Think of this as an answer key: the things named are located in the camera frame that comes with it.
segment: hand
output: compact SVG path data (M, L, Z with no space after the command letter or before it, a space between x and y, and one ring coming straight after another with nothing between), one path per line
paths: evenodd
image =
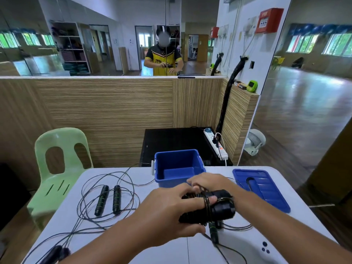
M187 180L192 186L202 186L209 191L226 190L233 195L233 191L241 189L237 184L221 174L204 172Z
M159 63L159 67L167 67L168 65L165 62Z
M169 69L169 74L177 73L177 72L178 72L177 68L172 67L172 68Z
M181 199L186 193L194 191L187 183L152 190L127 218L133 220L134 226L140 230L140 238L146 248L160 246L179 237L205 233L203 225L178 222L183 213L205 208L203 198ZM209 201L214 204L217 197L212 196Z

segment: green plastic chair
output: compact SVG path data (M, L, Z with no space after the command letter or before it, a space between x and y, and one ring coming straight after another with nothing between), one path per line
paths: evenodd
M86 170L75 152L74 146L77 143L85 146L91 167L93 167L87 138L80 129L53 129L39 136L35 143L34 150L41 176L41 185L27 205L27 209L41 230L43 224L39 220L40 217L55 212L59 208L79 176ZM46 151L54 146L63 150L65 171L61 174L51 174L46 164Z

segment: chair backrest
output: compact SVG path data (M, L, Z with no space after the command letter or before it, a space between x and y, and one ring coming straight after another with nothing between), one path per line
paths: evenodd
M284 62L285 58L284 57L280 57L279 60L277 61L277 63L279 65L281 65Z
M78 172L80 170L82 170L82 172L85 171L85 169L83 168L83 164L78 158L77 153L75 151L75 145L77 143L81 143L84 145L89 156L91 167L93 167L87 138L80 129L77 129L77 128L53 129L39 136L39 138L37 139L34 145L34 150L36 153L37 163L38 163L39 172L40 172L42 181L54 175L50 173L46 164L46 157L45 157L46 151L49 148L54 146L60 147L63 151L64 163L65 163L64 173Z

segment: chair seat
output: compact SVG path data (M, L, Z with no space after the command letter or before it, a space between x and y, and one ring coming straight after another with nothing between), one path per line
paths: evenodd
M41 183L27 209L32 217L39 217L55 212L71 190L82 170L76 173L56 174Z

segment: blue plastic box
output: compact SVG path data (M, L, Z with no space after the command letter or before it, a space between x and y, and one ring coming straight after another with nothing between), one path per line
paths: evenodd
M159 187L174 187L202 172L205 172L205 167L195 149L155 154L154 174Z

